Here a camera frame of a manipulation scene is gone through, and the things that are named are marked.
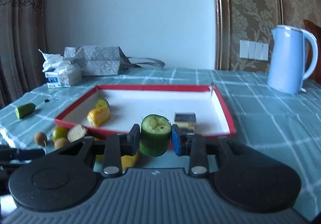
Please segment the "light blue kettle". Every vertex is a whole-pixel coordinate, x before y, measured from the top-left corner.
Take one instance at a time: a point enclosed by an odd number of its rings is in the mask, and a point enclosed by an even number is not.
[[[297,94],[302,83],[313,73],[318,60],[318,45],[315,36],[292,26],[278,25],[271,30],[274,48],[267,83],[276,90]],[[309,40],[312,50],[312,62],[305,70],[305,39]]]

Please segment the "black gripper pad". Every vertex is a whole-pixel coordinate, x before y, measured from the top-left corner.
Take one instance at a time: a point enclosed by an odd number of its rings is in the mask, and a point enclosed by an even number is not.
[[[105,179],[94,195],[76,207],[33,212],[22,207],[3,224],[307,224],[293,209],[259,214],[242,211],[219,197],[207,179],[184,169],[130,168]]]

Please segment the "silver gift bag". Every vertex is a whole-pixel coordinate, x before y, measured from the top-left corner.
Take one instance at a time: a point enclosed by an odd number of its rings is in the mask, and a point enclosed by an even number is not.
[[[131,63],[119,46],[80,46],[65,47],[64,59],[76,63],[81,68],[81,74],[86,75],[117,75],[119,70],[129,67],[151,65],[164,67],[165,63],[155,58],[135,58],[142,62]]]

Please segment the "metal screw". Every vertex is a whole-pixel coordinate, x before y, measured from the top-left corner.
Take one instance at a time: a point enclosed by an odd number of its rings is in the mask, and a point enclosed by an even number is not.
[[[104,173],[106,174],[116,174],[119,172],[119,168],[116,166],[108,166],[104,168]]]
[[[191,168],[192,173],[194,174],[204,174],[207,172],[207,169],[204,166],[194,166]]]

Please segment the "light switch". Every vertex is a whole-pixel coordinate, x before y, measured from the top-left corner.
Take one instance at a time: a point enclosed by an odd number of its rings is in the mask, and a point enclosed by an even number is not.
[[[248,42],[248,59],[254,59],[255,45],[256,45],[256,43],[253,41]]]
[[[248,43],[249,41],[240,41],[240,58],[248,58]]]
[[[262,58],[262,47],[263,47],[262,43],[259,43],[259,42],[255,43],[255,55],[254,55],[254,59],[255,60],[261,60],[261,58]]]
[[[269,60],[269,44],[262,43],[262,56],[261,60],[268,61]]]

